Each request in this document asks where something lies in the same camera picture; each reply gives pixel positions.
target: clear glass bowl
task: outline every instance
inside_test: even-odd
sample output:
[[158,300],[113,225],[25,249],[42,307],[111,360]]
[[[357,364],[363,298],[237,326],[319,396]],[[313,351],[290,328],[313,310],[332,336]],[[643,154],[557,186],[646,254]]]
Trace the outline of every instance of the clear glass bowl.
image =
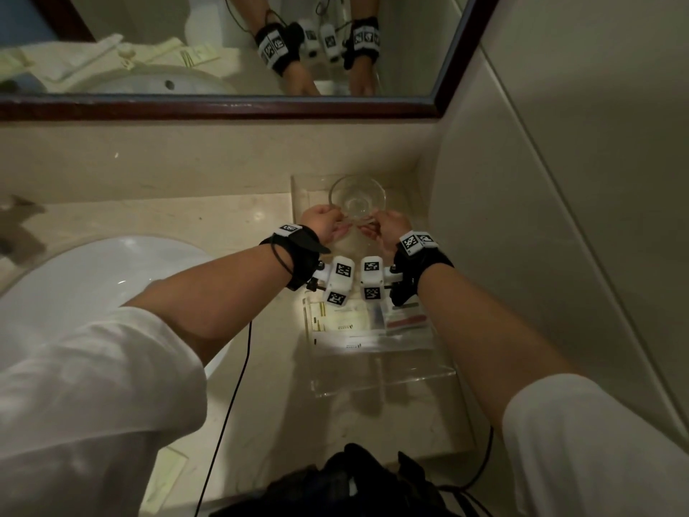
[[340,207],[352,223],[366,223],[374,209],[385,209],[385,189],[368,176],[345,176],[335,181],[328,201]]

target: wrist strap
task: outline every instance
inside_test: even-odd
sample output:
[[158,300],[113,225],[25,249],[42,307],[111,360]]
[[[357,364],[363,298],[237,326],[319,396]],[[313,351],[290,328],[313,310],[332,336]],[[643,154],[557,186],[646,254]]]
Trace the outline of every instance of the wrist strap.
[[278,245],[289,253],[294,268],[291,271],[292,279],[287,284],[290,290],[297,290],[307,283],[318,268],[320,255],[330,253],[330,250],[320,243],[316,233],[304,225],[282,225],[260,244],[270,244],[275,257],[287,270],[288,266],[280,259],[274,247]]
[[344,68],[349,70],[359,56],[368,56],[373,63],[380,54],[378,18],[371,16],[351,23],[349,38],[344,43]]
[[304,41],[304,31],[297,23],[287,27],[269,23],[256,33],[258,55],[263,63],[282,76],[287,66],[299,61],[299,46]]
[[400,238],[395,253],[394,272],[402,272],[402,280],[393,283],[390,299],[396,307],[405,304],[418,292],[419,279],[424,271],[436,263],[454,267],[428,232],[408,232]]

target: mirror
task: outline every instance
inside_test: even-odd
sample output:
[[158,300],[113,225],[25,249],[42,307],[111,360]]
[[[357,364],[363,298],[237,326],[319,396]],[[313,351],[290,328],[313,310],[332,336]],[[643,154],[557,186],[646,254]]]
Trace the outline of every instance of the mirror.
[[[437,108],[444,78],[451,97],[496,3],[2,0],[0,118],[34,118],[41,103],[74,117],[70,103],[85,101],[109,104],[112,112],[128,109],[126,116],[111,112],[109,118],[160,118],[161,98],[165,117],[173,118],[177,111],[191,117],[191,102],[198,117],[250,116],[247,109],[265,117],[267,107],[277,117],[360,116],[367,114],[366,102],[385,117],[437,116],[444,111]],[[290,107],[269,103],[288,98]],[[199,106],[237,100],[245,102],[243,109]],[[313,105],[319,101],[358,107],[319,111]],[[148,110],[138,107],[133,116],[137,103]],[[382,111],[381,103],[397,110],[388,105]],[[19,112],[21,104],[32,105],[33,113]],[[84,112],[99,118],[93,108]],[[43,118],[52,114],[47,107],[41,111]]]

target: mirror frame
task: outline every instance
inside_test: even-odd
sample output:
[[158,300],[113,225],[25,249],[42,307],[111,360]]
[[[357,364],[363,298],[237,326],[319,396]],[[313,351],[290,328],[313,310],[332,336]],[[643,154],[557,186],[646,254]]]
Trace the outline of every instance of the mirror frame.
[[[61,39],[93,41],[69,0],[32,0]],[[0,121],[437,119],[479,45],[498,0],[469,0],[429,96],[344,98],[323,96],[0,95]]]

